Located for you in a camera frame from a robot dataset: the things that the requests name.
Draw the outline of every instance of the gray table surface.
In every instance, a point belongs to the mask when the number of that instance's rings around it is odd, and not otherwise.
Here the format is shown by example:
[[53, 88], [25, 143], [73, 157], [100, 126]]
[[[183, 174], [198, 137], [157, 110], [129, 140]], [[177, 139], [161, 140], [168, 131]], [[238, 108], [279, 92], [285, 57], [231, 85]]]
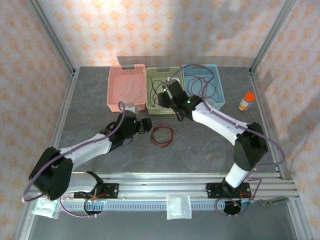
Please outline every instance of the gray table surface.
[[166, 220], [166, 212], [107, 212], [96, 219], [60, 213], [35, 216], [29, 240], [295, 240], [286, 204], [252, 204], [237, 217], [193, 211], [192, 219]]
[[[225, 104], [221, 111], [243, 122], [262, 125], [257, 102], [242, 112], [238, 104], [247, 91], [253, 91], [245, 67], [218, 68]], [[69, 147], [93, 137], [114, 122], [119, 113], [107, 106], [109, 67], [81, 67], [66, 116], [59, 147]], [[234, 147], [206, 126], [175, 115], [148, 115], [140, 111], [138, 119], [150, 117], [152, 123], [168, 123], [174, 129], [172, 143], [160, 148], [150, 141], [151, 133], [134, 137], [131, 144], [100, 155], [76, 171], [99, 173], [227, 173], [233, 164]], [[273, 163], [268, 152], [261, 163]], [[275, 172], [274, 167], [258, 172]]]

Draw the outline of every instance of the blue basket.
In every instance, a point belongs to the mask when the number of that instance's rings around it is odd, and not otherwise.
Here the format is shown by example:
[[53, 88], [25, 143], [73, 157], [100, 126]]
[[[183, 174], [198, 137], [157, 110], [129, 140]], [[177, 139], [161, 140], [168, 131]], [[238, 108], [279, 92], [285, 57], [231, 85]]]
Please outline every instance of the blue basket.
[[[214, 73], [214, 79], [211, 81], [211, 83], [215, 86], [215, 88], [211, 84], [209, 84], [205, 94], [206, 96], [211, 96], [214, 93], [214, 95], [212, 96], [214, 99], [207, 98], [206, 101], [215, 109], [220, 110], [220, 108], [225, 104], [225, 96], [224, 96], [224, 91], [222, 90], [218, 67], [215, 64], [203, 64], [203, 66], [209, 68]], [[206, 78], [206, 80], [209, 80], [212, 77], [211, 73], [208, 72], [208, 70], [203, 69], [199, 66], [188, 66], [182, 70], [182, 74], [183, 74], [184, 90], [186, 91], [189, 97], [192, 95], [191, 87], [192, 87], [192, 92], [195, 95], [201, 97], [202, 87], [204, 87], [205, 85], [204, 81], [202, 81], [202, 84], [201, 84], [199, 80], [197, 80], [194, 83], [195, 81], [193, 80], [195, 78], [194, 76]]]

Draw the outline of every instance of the plastic bag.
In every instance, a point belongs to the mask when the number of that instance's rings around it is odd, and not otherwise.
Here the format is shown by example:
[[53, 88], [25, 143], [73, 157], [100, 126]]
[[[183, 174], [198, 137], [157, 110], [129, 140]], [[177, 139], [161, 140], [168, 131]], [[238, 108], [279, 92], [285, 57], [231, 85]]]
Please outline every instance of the plastic bag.
[[189, 195], [171, 195], [166, 197], [166, 219], [191, 219]]
[[36, 202], [32, 213], [51, 219], [58, 219], [60, 211], [61, 207], [58, 200], [50, 201], [45, 197], [40, 197]]

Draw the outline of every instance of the small bottle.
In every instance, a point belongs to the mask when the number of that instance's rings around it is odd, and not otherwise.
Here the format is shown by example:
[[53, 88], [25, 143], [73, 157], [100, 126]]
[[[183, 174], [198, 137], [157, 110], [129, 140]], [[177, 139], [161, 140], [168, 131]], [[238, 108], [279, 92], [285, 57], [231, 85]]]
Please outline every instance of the small bottle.
[[239, 104], [239, 109], [241, 111], [246, 111], [248, 109], [248, 107], [251, 105], [251, 103], [256, 99], [256, 96], [254, 93], [252, 92], [247, 92], [243, 99], [241, 100], [240, 104]]

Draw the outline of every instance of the wallpaper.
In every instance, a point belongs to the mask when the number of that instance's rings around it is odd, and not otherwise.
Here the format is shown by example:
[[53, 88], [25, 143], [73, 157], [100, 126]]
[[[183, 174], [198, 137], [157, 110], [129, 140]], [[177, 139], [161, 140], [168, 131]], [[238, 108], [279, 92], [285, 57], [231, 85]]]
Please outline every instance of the wallpaper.
[[285, 0], [38, 0], [75, 68], [249, 67]]
[[258, 68], [268, 122], [320, 239], [320, 2], [298, 0]]
[[2, 0], [0, 16], [0, 239], [9, 240], [70, 76], [26, 0]]

